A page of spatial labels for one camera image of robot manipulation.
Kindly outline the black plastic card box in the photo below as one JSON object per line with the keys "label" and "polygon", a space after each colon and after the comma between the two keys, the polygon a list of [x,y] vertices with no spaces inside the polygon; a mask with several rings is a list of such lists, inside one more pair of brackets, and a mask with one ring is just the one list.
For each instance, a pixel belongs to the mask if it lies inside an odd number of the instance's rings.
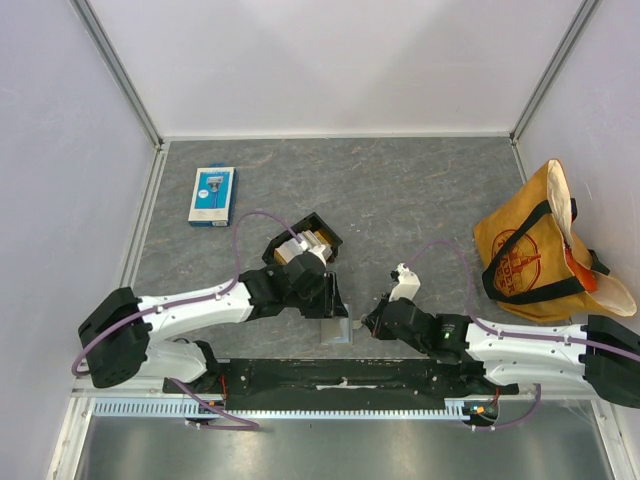
{"label": "black plastic card box", "polygon": [[333,262],[338,255],[343,240],[321,218],[312,212],[270,240],[262,255],[267,265],[286,265],[297,255],[304,252],[316,254],[327,264]]}

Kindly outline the grey card holder wallet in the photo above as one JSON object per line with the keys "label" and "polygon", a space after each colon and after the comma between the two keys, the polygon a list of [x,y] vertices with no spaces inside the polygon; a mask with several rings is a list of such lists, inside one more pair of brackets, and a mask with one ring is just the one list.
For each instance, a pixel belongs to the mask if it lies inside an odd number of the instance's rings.
{"label": "grey card holder wallet", "polygon": [[322,345],[351,344],[354,332],[361,327],[361,320],[355,318],[351,306],[345,304],[344,312],[338,317],[319,321],[320,343]]}

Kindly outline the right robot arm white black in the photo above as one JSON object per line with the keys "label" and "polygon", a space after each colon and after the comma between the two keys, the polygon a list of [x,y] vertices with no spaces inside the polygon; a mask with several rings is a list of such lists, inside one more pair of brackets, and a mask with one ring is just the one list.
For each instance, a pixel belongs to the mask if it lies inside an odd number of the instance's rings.
{"label": "right robot arm white black", "polygon": [[432,315],[405,298],[383,298],[363,323],[379,340],[402,341],[431,360],[455,366],[460,386],[469,393],[538,384],[639,406],[639,336],[607,316],[555,327],[509,325]]}

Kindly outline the blue razor package box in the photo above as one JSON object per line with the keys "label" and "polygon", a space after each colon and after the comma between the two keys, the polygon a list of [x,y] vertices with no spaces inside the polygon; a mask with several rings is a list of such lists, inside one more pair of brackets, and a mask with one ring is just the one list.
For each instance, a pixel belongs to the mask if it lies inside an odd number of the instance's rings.
{"label": "blue razor package box", "polygon": [[234,167],[198,168],[188,223],[192,227],[228,227],[232,223],[237,172]]}

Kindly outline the yellow tote bag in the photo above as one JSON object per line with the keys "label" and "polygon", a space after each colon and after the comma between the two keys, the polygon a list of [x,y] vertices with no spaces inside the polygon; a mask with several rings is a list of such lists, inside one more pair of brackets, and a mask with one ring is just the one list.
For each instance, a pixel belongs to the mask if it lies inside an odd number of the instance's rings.
{"label": "yellow tote bag", "polygon": [[634,316],[629,290],[573,232],[576,217],[563,165],[550,159],[474,227],[487,297],[538,324],[582,313]]}

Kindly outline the white card stack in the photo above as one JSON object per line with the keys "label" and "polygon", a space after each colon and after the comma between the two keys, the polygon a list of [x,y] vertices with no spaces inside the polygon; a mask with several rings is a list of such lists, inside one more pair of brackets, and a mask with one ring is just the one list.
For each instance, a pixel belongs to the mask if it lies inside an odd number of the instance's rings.
{"label": "white card stack", "polygon": [[283,240],[274,248],[274,259],[285,265],[296,256],[312,253],[327,263],[333,253],[328,237],[320,229],[307,229],[297,233],[297,238],[289,232],[283,233]]}

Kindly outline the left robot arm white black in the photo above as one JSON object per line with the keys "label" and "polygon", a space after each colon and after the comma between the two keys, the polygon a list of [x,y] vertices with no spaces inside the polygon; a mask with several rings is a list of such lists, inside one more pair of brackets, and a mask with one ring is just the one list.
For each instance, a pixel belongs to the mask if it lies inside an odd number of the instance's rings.
{"label": "left robot arm white black", "polygon": [[174,337],[221,324],[240,324],[295,309],[305,319],[349,315],[337,276],[312,252],[290,262],[249,270],[229,282],[182,294],[138,297],[129,287],[112,291],[78,329],[80,357],[94,387],[106,389],[134,377],[175,378],[210,392],[220,369],[208,343]]}

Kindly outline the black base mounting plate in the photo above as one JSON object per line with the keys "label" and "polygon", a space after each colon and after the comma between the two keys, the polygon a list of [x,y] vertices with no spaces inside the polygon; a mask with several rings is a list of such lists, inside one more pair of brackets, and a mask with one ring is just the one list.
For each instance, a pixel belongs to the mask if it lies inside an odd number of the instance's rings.
{"label": "black base mounting plate", "polygon": [[199,396],[226,395],[231,410],[440,409],[447,399],[517,395],[498,386],[478,362],[430,359],[231,359],[190,383]]}

